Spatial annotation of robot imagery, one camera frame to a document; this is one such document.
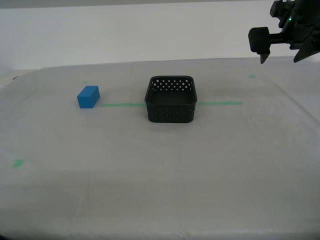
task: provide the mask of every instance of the black plastic basket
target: black plastic basket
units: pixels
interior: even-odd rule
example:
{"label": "black plastic basket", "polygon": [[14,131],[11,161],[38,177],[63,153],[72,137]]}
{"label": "black plastic basket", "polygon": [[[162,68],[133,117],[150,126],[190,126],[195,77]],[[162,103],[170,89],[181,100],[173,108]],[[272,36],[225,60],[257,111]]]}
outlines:
{"label": "black plastic basket", "polygon": [[144,101],[148,119],[153,123],[190,123],[197,102],[194,79],[190,76],[154,76]]}

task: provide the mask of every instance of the blue cube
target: blue cube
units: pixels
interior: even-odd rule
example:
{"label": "blue cube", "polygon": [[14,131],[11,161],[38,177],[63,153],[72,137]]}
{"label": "blue cube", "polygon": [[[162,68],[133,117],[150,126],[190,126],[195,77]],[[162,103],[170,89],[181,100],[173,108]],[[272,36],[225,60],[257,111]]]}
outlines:
{"label": "blue cube", "polygon": [[92,109],[100,98],[98,86],[86,86],[77,98],[81,109]]}

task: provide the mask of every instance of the green tape mark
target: green tape mark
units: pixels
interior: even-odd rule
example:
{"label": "green tape mark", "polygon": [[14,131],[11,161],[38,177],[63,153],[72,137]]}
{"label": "green tape mark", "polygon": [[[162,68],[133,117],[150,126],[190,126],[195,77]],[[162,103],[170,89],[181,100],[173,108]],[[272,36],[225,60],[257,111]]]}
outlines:
{"label": "green tape mark", "polygon": [[145,103],[110,103],[110,104],[101,104],[100,107],[103,108],[116,108],[116,107],[143,107]]}
{"label": "green tape mark", "polygon": [[[197,106],[227,106],[227,105],[242,105],[240,101],[203,101],[198,102]],[[105,103],[101,104],[102,108],[118,108],[118,107],[144,107],[145,103]]]}
{"label": "green tape mark", "polygon": [[203,101],[197,102],[197,106],[227,106],[227,105],[242,105],[240,101]]}
{"label": "green tape mark", "polygon": [[12,167],[13,167],[14,169],[18,169],[18,168],[20,168],[24,163],[25,163],[25,160],[17,159],[17,160],[14,161]]}
{"label": "green tape mark", "polygon": [[257,77],[257,75],[255,75],[255,74],[250,74],[249,76],[248,76],[248,78],[250,78],[250,79],[255,79]]}

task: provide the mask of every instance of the robotic arm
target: robotic arm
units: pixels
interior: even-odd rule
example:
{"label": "robotic arm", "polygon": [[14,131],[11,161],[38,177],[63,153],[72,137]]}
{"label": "robotic arm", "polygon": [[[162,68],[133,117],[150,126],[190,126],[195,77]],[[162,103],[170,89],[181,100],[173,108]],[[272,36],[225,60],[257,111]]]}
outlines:
{"label": "robotic arm", "polygon": [[251,51],[260,55],[261,64],[270,55],[271,44],[290,44],[291,50],[299,50],[295,63],[320,53],[320,0],[276,0],[270,15],[280,20],[280,33],[255,27],[248,35]]}

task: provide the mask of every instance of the white cloth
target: white cloth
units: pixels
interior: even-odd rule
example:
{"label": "white cloth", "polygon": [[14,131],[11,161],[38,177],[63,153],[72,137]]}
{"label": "white cloth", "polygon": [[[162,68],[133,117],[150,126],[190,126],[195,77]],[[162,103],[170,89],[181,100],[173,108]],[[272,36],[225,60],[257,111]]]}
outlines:
{"label": "white cloth", "polygon": [[[320,68],[291,58],[55,67],[0,92],[0,234],[23,240],[320,237]],[[194,78],[188,124],[151,123],[157,75]],[[100,100],[77,95],[98,85]],[[23,161],[14,166],[15,161]]]}

